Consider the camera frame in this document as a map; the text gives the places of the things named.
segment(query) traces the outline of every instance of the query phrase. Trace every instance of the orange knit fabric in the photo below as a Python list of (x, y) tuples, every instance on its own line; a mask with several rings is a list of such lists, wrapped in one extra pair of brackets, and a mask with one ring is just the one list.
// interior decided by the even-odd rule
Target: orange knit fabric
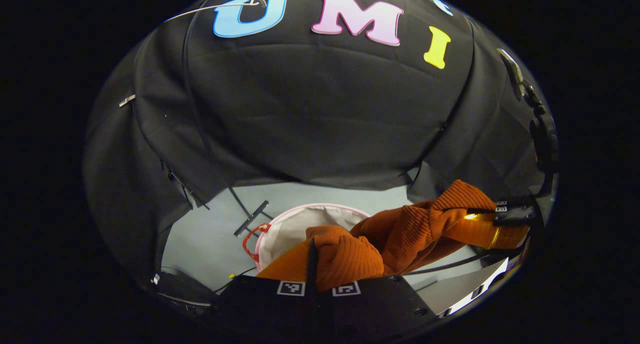
[(306, 281), (311, 238), (318, 250), (318, 292), (356, 280), (376, 278), (383, 274), (380, 253), (366, 237), (354, 237), (338, 225), (320, 225), (306, 230), (307, 239), (274, 260), (256, 275), (283, 281)]
[(480, 221), (465, 219), (468, 209), (493, 216), (496, 204), (477, 187), (456, 180), (436, 200), (378, 212), (350, 232), (338, 225), (307, 228), (304, 242), (257, 276), (305, 281), (311, 238), (315, 238), (318, 249), (316, 286), (322, 293), (356, 280), (414, 271), (470, 243), (485, 248), (516, 248), (526, 234), (526, 227), (501, 228), (506, 235), (496, 236), (500, 232), (487, 225), (487, 215), (480, 214)]

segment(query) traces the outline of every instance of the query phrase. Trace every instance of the white wire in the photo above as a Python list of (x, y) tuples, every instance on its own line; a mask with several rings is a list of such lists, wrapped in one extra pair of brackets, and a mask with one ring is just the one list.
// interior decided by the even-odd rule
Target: white wire
[(218, 4), (218, 5), (212, 5), (212, 6), (207, 6), (207, 7), (201, 7), (199, 9), (194, 9), (194, 10), (190, 10), (187, 11), (186, 13), (182, 13), (182, 14), (178, 14), (172, 18), (169, 18), (167, 20), (165, 20), (163, 23), (166, 23), (168, 21), (174, 20), (175, 18), (180, 18), (182, 16), (186, 16), (187, 14), (191, 14), (191, 13), (195, 13), (195, 12), (199, 12), (199, 11), (206, 11), (207, 9), (214, 9), (214, 8), (219, 8), (219, 7), (233, 7), (234, 5), (239, 5), (241, 7), (254, 7), (256, 5), (262, 5), (263, 8), (267, 7), (267, 2), (265, 0), (258, 0), (258, 2), (254, 2), (254, 0), (251, 0), (250, 2), (244, 3), (244, 4)]
[(169, 298), (173, 301), (179, 301), (181, 303), (185, 303), (188, 305), (193, 305), (193, 306), (211, 306), (211, 303), (199, 303), (198, 301), (190, 301), (190, 300), (185, 300), (185, 299), (180, 299), (180, 298), (174, 298), (173, 296), (169, 296), (167, 294), (162, 294), (162, 293), (158, 293), (163, 297)]

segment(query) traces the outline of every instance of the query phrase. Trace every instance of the red basket handle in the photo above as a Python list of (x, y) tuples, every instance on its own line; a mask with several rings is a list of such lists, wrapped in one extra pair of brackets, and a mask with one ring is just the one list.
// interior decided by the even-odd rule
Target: red basket handle
[(269, 223), (260, 224), (256, 228), (254, 228), (254, 230), (251, 230), (251, 232), (249, 232), (249, 234), (247, 234), (244, 237), (244, 240), (242, 240), (242, 248), (251, 257), (251, 259), (253, 259), (255, 262), (258, 262), (258, 260), (260, 260), (259, 257), (258, 257), (258, 253), (252, 253), (252, 252), (249, 251), (249, 249), (247, 249), (247, 241), (249, 241), (249, 238), (251, 237), (251, 235), (253, 235), (258, 230), (260, 232), (267, 233), (269, 231), (269, 228), (271, 228), (271, 227), (272, 227), (272, 225), (269, 224)]

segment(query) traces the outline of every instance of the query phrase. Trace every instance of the pink letter m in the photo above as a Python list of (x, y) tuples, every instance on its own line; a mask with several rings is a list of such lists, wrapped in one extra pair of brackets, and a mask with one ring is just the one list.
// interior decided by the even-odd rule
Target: pink letter m
[(362, 10), (355, 0), (324, 0), (320, 22), (311, 27), (318, 34), (340, 34), (343, 27), (338, 25), (338, 16), (347, 25), (352, 35), (360, 34), (371, 22), (373, 28), (366, 32), (366, 37), (374, 42), (397, 47), (398, 18), (404, 13), (400, 7), (388, 2), (377, 1)]

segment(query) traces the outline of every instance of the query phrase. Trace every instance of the foam letter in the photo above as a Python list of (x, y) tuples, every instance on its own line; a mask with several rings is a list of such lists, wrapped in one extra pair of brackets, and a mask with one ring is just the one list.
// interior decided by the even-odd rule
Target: foam letter
[(404, 13), (388, 2), (377, 1), (362, 10), (355, 0), (324, 0), (320, 22), (311, 27), (311, 31), (318, 34), (340, 34), (343, 27), (338, 25), (338, 16), (342, 17), (347, 29), (352, 35), (360, 34), (371, 22), (373, 28), (366, 32), (371, 41), (397, 47), (398, 18)]
[(447, 43), (451, 43), (451, 38), (446, 32), (434, 26), (429, 26), (429, 30), (433, 37), (431, 38), (431, 46), (428, 52), (424, 53), (424, 61), (431, 64), (435, 68), (444, 68), (444, 52)]
[(453, 13), (449, 10), (449, 7), (445, 3), (441, 2), (440, 0), (433, 0), (433, 2), (438, 8), (440, 8), (441, 11), (449, 14), (450, 16), (453, 16)]
[[(245, 4), (249, 0), (231, 0), (224, 3)], [(284, 16), (287, 0), (267, 0), (267, 8), (264, 16), (252, 22), (241, 22), (240, 12), (242, 6), (220, 6), (214, 9), (217, 12), (213, 22), (213, 33), (222, 38), (246, 37), (247, 35), (264, 32), (278, 24)]]

